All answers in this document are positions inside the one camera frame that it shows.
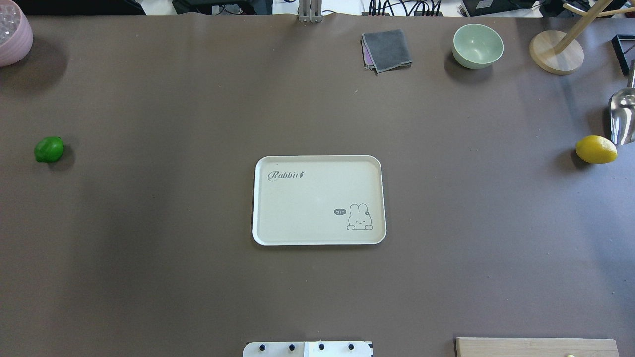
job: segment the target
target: gray cloth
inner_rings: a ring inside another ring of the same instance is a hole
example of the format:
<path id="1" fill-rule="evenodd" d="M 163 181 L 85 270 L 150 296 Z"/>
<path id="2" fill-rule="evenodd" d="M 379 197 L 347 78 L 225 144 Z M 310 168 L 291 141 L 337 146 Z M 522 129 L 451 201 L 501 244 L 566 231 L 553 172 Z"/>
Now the gray cloth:
<path id="1" fill-rule="evenodd" d="M 361 35 L 377 73 L 410 66 L 412 58 L 402 30 L 370 32 Z"/>

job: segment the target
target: white metal plate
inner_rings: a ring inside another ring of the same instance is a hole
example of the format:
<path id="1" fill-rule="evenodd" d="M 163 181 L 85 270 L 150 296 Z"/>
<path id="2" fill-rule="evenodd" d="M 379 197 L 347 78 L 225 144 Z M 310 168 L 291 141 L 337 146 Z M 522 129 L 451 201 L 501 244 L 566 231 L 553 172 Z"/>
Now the white metal plate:
<path id="1" fill-rule="evenodd" d="M 243 357 L 372 357 L 366 341 L 250 342 Z"/>
<path id="2" fill-rule="evenodd" d="M 382 167 L 368 155 L 266 156 L 256 165 L 261 245 L 370 245 L 386 236 Z"/>

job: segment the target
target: yellow lemon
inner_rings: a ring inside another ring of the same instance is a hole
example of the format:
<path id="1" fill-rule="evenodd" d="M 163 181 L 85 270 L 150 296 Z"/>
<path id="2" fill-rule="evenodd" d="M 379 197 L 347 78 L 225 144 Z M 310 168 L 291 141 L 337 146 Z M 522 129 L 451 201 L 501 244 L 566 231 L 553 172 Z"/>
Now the yellow lemon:
<path id="1" fill-rule="evenodd" d="M 575 152 L 580 159 L 592 164 L 605 164 L 617 158 L 617 150 L 611 140 L 597 135 L 589 135 L 578 141 Z"/>

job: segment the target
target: bunny illustration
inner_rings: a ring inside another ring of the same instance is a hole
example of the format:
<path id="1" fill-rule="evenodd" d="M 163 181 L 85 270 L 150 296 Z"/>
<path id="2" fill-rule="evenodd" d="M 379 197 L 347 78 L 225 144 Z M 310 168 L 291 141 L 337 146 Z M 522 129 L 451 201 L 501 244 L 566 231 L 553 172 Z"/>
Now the bunny illustration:
<path id="1" fill-rule="evenodd" d="M 356 229 L 363 231 L 365 229 L 373 229 L 373 221 L 368 213 L 368 207 L 365 203 L 360 205 L 352 204 L 349 209 L 349 225 L 346 227 L 349 231 Z"/>

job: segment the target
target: tray rim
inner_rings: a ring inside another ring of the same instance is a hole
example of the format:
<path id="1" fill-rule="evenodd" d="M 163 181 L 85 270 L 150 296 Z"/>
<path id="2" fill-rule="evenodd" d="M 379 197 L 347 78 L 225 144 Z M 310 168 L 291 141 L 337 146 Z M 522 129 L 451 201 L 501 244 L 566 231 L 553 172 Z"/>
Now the tray rim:
<path id="1" fill-rule="evenodd" d="M 263 241 L 262 239 L 260 239 L 260 237 L 258 236 L 257 233 L 257 229 L 256 229 L 256 223 L 257 223 L 257 219 L 258 219 L 258 213 L 260 210 L 260 207 L 257 206 L 257 203 L 259 202 L 259 195 L 260 195 L 260 185 L 258 184 L 258 169 L 263 165 L 263 162 L 266 161 L 267 159 L 272 159 L 272 158 L 367 158 L 370 159 L 371 161 L 374 161 L 377 164 L 377 167 L 379 167 L 379 183 L 380 183 L 380 188 L 381 188 L 381 197 L 382 197 L 382 213 L 384 215 L 384 235 L 381 237 L 381 239 L 377 240 L 377 241 L 373 241 L 372 243 L 366 243 L 364 241 L 361 242 L 342 242 L 342 243 L 337 243 L 337 242 L 323 242 L 323 241 L 312 241 L 312 242 L 282 242 L 282 243 L 268 243 L 266 241 Z M 365 155 L 365 154 L 356 154 L 356 155 L 268 155 L 268 156 L 264 156 L 262 158 L 260 158 L 258 160 L 258 162 L 256 163 L 256 167 L 254 170 L 254 176 L 253 176 L 253 208 L 251 210 L 251 237 L 253 238 L 253 240 L 256 241 L 256 243 L 258 243 L 259 245 L 262 246 L 315 246 L 315 245 L 333 245 L 333 246 L 338 246 L 338 245 L 377 245 L 381 242 L 384 241 L 384 239 L 386 238 L 386 235 L 388 234 L 388 222 L 386 220 L 386 202 L 385 202 L 385 197 L 384 197 L 384 170 L 382 168 L 382 164 L 379 162 L 379 160 L 372 155 Z"/>

